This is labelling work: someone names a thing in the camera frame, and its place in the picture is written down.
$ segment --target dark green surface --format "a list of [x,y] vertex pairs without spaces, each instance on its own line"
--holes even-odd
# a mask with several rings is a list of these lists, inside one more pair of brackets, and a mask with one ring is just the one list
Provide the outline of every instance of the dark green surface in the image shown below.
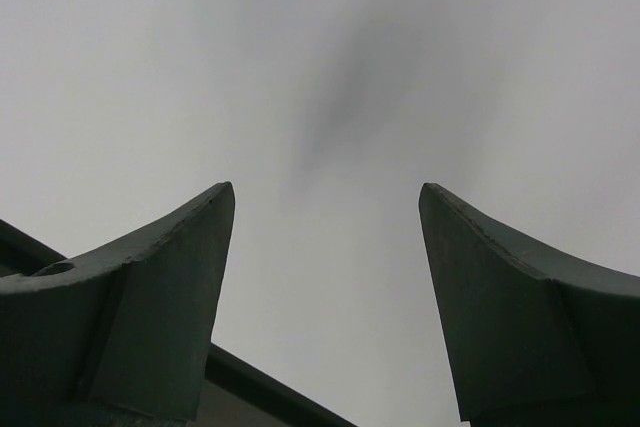
[[0,229],[7,258],[29,259],[30,268],[57,262],[0,279],[5,405],[100,401],[159,419],[193,419],[233,211],[231,185],[218,184],[70,260]]
[[13,275],[16,272],[9,266],[0,262],[0,277],[6,277],[7,275]]
[[182,420],[154,419],[101,403],[3,406],[3,427],[184,427]]
[[420,196],[461,418],[474,427],[640,425],[640,279]]

